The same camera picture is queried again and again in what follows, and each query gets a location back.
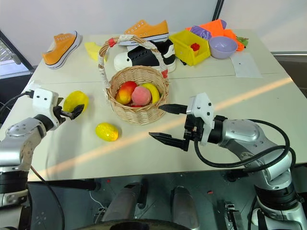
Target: purple bowl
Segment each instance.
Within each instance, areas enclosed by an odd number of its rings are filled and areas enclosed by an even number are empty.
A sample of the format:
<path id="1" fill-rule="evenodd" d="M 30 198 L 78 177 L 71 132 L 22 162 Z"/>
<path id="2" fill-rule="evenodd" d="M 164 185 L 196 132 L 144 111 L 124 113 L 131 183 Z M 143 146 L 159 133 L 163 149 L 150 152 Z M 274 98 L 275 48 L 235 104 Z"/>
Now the purple bowl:
<path id="1" fill-rule="evenodd" d="M 235 53 L 238 44 L 229 37 L 217 36 L 209 40 L 209 47 L 214 58 L 225 59 Z"/>

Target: white shoe sole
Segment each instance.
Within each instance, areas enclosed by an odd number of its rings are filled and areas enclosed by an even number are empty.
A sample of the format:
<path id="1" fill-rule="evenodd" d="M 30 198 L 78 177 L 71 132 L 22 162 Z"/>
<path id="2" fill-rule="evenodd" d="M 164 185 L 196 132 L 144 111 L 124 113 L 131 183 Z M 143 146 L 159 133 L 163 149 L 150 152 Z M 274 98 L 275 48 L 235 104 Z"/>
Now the white shoe sole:
<path id="1" fill-rule="evenodd" d="M 168 73 L 173 72 L 176 69 L 176 60 L 172 64 L 169 64 L 166 66 L 167 66 Z M 161 71 L 160 66 L 152 66 L 152 67 L 156 69 L 157 71 Z M 116 69 L 116 71 L 120 71 L 126 67 L 120 68 L 119 66 L 114 64 L 114 68 Z"/>
<path id="2" fill-rule="evenodd" d="M 67 57 L 69 56 L 69 54 L 71 54 L 72 51 L 74 51 L 80 44 L 81 42 L 81 36 L 76 32 L 76 39 L 73 42 L 73 44 L 70 46 L 70 48 L 63 54 L 63 56 L 61 57 L 61 59 L 53 65 L 47 65 L 50 69 L 59 69 L 61 68 L 64 64 L 65 61 L 67 59 Z"/>
<path id="3" fill-rule="evenodd" d="M 165 42 L 168 39 L 168 33 L 150 36 L 150 37 L 141 37 L 141 38 L 145 39 L 146 41 Z M 135 46 L 135 45 L 138 45 L 138 43 L 134 41 L 126 41 L 126 42 L 121 42 L 120 45 L 121 46 Z"/>

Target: white table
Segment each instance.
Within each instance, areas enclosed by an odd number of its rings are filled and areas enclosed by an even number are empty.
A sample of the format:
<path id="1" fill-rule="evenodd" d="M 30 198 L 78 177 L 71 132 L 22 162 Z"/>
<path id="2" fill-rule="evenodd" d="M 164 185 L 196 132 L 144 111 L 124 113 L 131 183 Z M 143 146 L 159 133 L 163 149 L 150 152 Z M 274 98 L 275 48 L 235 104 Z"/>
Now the white table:
<path id="1" fill-rule="evenodd" d="M 173 77 L 170 77 L 169 102 L 187 104 L 189 97 L 207 92 L 215 105 L 216 115 L 224 115 L 230 119 L 260 119 L 276 124 L 288 134 L 291 146 L 296 151 L 297 162 L 307 162 L 305 154 L 307 123 L 304 122 L 307 100 L 256 37 L 250 40 L 249 45 L 250 49 L 255 51 L 252 55 L 263 78 L 237 78 L 234 73 L 231 75 L 233 67 L 229 70 L 229 74 L 223 75 L 221 69 L 226 62 L 230 62 L 228 59 L 210 58 L 192 68 L 178 63 L 177 69 L 172 73 Z M 163 145 L 148 135 L 149 131 L 165 132 L 173 137 L 182 138 L 184 115 L 166 114 L 158 121 L 145 126 L 131 125 L 114 115 L 105 101 L 102 83 L 99 77 L 94 75 L 96 64 L 87 60 L 85 53 L 81 57 L 77 55 L 78 53 L 81 55 L 82 49 L 83 44 L 58 70 L 46 69 L 41 63 L 32 77 L 36 82 L 40 82 L 42 88 L 58 92 L 62 97 L 66 97 L 74 90 L 81 90 L 90 97 L 88 109 L 84 114 L 74 121 L 65 122 L 57 130 L 50 131 L 35 149 L 32 163 L 45 179 L 65 180 L 216 170 L 198 159 L 192 144 L 189 151 L 184 152 Z M 257 53 L 257 50 L 261 49 L 263 54 Z M 267 60 L 266 62 L 261 61 L 261 55 Z M 210 60 L 215 63 L 216 74 L 212 67 L 210 70 L 212 76 L 206 75 L 208 72 L 204 72 L 203 67 Z M 31 103 L 31 99 L 26 97 L 16 102 L 0 130 L 1 139 L 7 127 L 35 115 L 29 109 Z M 121 130 L 121 137 L 115 142 L 105 142 L 98 138 L 94 129 L 101 122 L 116 125 Z M 276 131 L 263 128 L 270 140 L 283 144 L 282 137 Z M 238 161 L 234 154 L 214 144 L 201 147 L 201 152 L 214 162 Z M 29 180 L 36 181 L 38 178 L 30 172 Z"/>

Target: yellow lemon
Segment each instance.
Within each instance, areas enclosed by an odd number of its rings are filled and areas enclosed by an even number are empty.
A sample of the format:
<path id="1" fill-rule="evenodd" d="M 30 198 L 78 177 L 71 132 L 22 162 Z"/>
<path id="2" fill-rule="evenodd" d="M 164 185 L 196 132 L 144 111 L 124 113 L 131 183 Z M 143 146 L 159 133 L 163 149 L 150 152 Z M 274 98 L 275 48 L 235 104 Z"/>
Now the yellow lemon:
<path id="1" fill-rule="evenodd" d="M 73 109 L 80 105 L 84 104 L 84 108 L 82 110 L 82 113 L 86 110 L 88 105 L 88 96 L 81 92 L 81 91 L 74 91 L 71 94 L 68 95 L 68 97 L 64 101 L 63 110 L 65 112 L 72 112 Z"/>
<path id="2" fill-rule="evenodd" d="M 114 141 L 118 138 L 118 129 L 109 123 L 100 123 L 95 131 L 97 136 L 106 141 Z"/>

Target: floor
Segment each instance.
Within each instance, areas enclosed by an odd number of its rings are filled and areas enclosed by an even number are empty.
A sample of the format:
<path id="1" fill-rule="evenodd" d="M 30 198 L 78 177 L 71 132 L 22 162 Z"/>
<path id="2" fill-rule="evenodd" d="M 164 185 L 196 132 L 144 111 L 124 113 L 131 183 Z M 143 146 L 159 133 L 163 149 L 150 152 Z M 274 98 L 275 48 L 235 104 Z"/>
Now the floor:
<path id="1" fill-rule="evenodd" d="M 232 223 L 226 218 L 224 208 L 218 204 L 233 202 L 241 212 L 243 224 L 247 226 L 247 214 L 255 192 L 248 177 L 232 183 L 225 179 L 225 171 L 185 172 L 143 176 L 123 176 L 97 179 L 101 187 L 92 191 L 92 196 L 103 205 L 108 205 L 126 184 L 146 178 L 149 191 L 145 209 L 135 211 L 138 219 L 160 219 L 171 221 L 170 192 L 178 185 L 184 186 L 193 196 L 199 215 L 201 229 L 231 230 Z M 75 229 L 93 223 L 99 204 L 90 199 L 89 191 L 54 188 L 63 206 L 66 229 Z M 32 227 L 34 230 L 58 229 L 60 215 L 50 192 L 43 186 L 32 184 Z"/>

